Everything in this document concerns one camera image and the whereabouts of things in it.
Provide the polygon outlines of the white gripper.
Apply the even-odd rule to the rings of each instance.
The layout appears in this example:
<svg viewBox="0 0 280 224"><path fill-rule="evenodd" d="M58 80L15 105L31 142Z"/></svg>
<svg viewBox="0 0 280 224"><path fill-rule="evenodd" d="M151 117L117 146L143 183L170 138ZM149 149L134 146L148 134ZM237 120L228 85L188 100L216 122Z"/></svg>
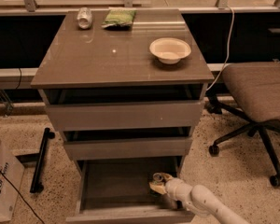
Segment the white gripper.
<svg viewBox="0 0 280 224"><path fill-rule="evenodd" d="M150 188L159 193L160 195L167 195L174 201L182 203L183 207L188 210L191 204L190 193L192 186L187 184L184 180L172 177L169 174L163 174L165 185L163 183L157 183L152 181L149 183Z"/></svg>

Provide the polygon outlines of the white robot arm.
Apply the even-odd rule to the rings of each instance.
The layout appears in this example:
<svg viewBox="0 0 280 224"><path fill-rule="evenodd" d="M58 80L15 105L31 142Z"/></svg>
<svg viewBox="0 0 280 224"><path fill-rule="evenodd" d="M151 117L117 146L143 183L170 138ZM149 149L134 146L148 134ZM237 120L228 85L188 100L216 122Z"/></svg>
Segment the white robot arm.
<svg viewBox="0 0 280 224"><path fill-rule="evenodd" d="M179 201L195 215L212 215L220 224L250 224L222 203L215 194L203 185L192 186L184 180L166 173L155 173L149 183L152 190Z"/></svg>

